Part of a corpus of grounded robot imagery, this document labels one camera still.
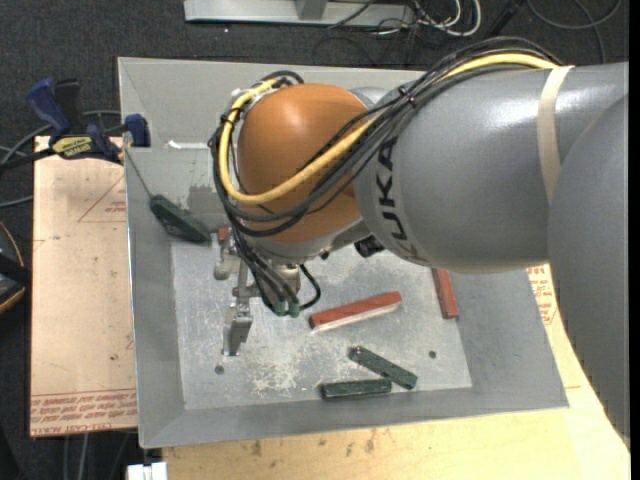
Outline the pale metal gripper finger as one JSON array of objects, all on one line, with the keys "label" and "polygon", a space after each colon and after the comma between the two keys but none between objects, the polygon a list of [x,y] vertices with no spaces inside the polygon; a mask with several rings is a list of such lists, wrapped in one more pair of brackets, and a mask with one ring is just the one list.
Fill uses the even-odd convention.
[{"label": "pale metal gripper finger", "polygon": [[219,255],[214,265],[213,275],[217,281],[229,279],[237,274],[240,268],[240,258],[234,240],[224,242],[219,247]]},{"label": "pale metal gripper finger", "polygon": [[234,288],[233,301],[224,317],[222,353],[225,356],[239,354],[241,345],[247,342],[252,324],[250,296],[240,288]]}]

